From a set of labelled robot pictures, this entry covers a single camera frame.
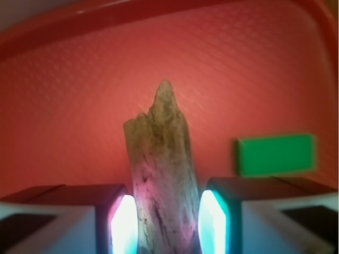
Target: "green rectangle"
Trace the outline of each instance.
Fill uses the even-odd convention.
[[[258,176],[315,169],[315,143],[311,134],[238,139],[239,172]]]

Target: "cyan light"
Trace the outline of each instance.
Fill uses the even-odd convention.
[[[227,253],[228,207],[217,192],[205,190],[200,199],[198,231],[203,254]]]
[[[138,215],[134,197],[125,195],[111,220],[112,254],[136,254]]]

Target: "driftwood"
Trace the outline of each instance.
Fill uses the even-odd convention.
[[[199,253],[199,194],[186,119],[168,81],[148,114],[124,123],[139,219],[138,253]]]

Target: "white light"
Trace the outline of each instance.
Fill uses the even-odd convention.
[[[111,220],[112,253],[136,254],[138,215],[134,198],[125,195]]]
[[[226,253],[227,217],[211,190],[200,199],[198,232],[203,254]]]

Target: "red background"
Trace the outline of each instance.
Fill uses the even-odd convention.
[[[51,184],[131,191],[122,125],[148,112],[163,79],[188,121],[200,189],[235,174],[235,138],[299,132],[318,141],[317,171],[303,176],[337,188],[337,68],[322,22],[295,1],[252,0],[41,45],[55,25],[0,35],[0,196]],[[20,51],[25,36],[38,47]]]

